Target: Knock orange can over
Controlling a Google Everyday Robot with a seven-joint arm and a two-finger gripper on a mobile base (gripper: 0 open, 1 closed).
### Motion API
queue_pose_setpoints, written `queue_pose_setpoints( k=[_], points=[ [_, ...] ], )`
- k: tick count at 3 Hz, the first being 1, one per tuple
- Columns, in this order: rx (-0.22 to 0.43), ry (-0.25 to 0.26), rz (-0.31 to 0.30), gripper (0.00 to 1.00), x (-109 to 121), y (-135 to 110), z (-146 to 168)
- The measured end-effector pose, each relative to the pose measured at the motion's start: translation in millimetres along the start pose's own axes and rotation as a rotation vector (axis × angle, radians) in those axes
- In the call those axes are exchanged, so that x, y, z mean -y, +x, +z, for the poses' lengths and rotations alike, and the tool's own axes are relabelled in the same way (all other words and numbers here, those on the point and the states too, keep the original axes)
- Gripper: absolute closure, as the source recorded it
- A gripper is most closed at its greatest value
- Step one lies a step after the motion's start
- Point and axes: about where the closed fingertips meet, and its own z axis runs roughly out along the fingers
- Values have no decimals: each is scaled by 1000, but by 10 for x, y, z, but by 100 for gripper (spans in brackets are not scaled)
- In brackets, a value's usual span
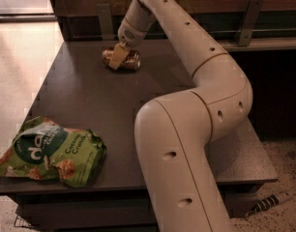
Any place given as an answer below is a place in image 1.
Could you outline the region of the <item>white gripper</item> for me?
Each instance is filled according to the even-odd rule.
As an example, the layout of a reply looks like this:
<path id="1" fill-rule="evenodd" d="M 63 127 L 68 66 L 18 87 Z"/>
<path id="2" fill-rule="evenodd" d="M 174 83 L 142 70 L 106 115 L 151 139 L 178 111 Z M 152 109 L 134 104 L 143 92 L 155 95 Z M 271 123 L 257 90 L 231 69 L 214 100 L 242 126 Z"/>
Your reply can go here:
<path id="1" fill-rule="evenodd" d="M 118 39 L 120 43 L 117 43 L 112 49 L 111 58 L 109 60 L 109 66 L 117 70 L 123 61 L 130 53 L 129 48 L 135 48 L 141 44 L 146 36 L 146 32 L 135 29 L 126 19 L 123 19 L 118 29 Z"/>

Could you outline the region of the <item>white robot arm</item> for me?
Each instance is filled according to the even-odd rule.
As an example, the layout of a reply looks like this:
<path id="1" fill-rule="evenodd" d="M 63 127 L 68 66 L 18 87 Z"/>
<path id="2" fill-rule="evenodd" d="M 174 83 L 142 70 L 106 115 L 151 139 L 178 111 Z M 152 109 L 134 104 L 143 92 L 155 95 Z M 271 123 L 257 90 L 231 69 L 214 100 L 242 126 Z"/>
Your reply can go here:
<path id="1" fill-rule="evenodd" d="M 110 67 L 158 22 L 193 88 L 154 98 L 138 111 L 134 139 L 160 232 L 235 232 L 205 146 L 236 129 L 252 107 L 242 69 L 176 0 L 133 0 L 118 30 Z"/>

